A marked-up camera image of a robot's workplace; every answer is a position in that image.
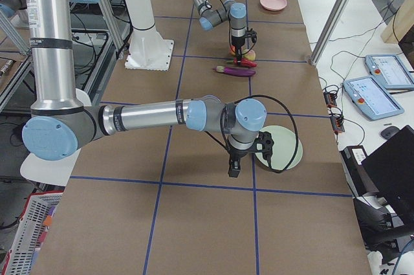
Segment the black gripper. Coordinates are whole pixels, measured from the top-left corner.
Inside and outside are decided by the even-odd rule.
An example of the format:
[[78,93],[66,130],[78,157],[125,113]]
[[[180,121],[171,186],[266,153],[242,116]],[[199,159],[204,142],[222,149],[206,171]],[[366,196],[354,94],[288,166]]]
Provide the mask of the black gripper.
[[235,47],[235,64],[237,66],[241,65],[242,59],[243,59],[243,46],[245,45],[245,37],[237,37],[237,36],[231,36],[230,38],[231,45]]
[[231,144],[228,146],[229,149],[229,177],[238,177],[241,172],[241,159],[250,153],[250,149],[237,149]]

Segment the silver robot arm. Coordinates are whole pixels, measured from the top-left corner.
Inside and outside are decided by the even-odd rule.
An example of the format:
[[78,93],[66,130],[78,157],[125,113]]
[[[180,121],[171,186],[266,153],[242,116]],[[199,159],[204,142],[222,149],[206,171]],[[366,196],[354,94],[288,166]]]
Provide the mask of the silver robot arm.
[[[265,106],[251,98],[222,103],[208,95],[143,105],[85,107],[76,97],[69,3],[100,0],[26,0],[30,48],[34,60],[37,100],[22,137],[29,152],[44,160],[69,157],[88,143],[116,132],[185,124],[188,129],[220,132],[229,154],[229,177],[238,177],[247,153],[272,156],[271,134],[259,132],[265,123]],[[125,0],[133,26],[127,68],[167,70],[173,41],[157,32],[150,0]],[[234,0],[212,10],[208,0],[193,0],[204,30],[229,21],[236,62],[243,58],[245,40],[256,41],[247,30],[246,6]]]
[[222,7],[214,9],[208,0],[193,0],[199,13],[199,22],[205,31],[228,21],[230,24],[230,43],[234,47],[236,65],[243,59],[243,46],[248,38],[246,6],[234,0],[225,0]]

